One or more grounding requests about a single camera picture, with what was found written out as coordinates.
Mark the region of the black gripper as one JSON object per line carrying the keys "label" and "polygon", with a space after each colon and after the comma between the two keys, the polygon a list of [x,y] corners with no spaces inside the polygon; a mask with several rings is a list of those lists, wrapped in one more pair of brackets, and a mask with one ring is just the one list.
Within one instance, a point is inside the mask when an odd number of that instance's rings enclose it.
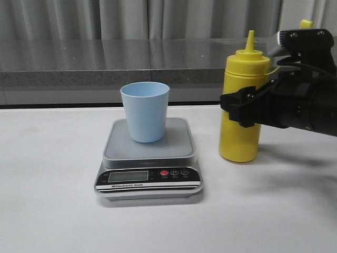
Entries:
{"label": "black gripper", "polygon": [[248,86],[221,95],[220,106],[231,121],[244,128],[258,123],[281,129],[314,129],[311,109],[315,88],[312,76],[284,71],[261,88]]}

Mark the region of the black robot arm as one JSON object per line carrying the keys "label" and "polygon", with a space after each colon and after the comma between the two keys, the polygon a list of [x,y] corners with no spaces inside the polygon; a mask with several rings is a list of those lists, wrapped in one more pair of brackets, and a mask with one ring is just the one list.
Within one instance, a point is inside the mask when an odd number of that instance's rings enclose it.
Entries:
{"label": "black robot arm", "polygon": [[244,87],[220,98],[229,119],[244,128],[256,123],[336,136],[336,81],[284,72],[261,88]]}

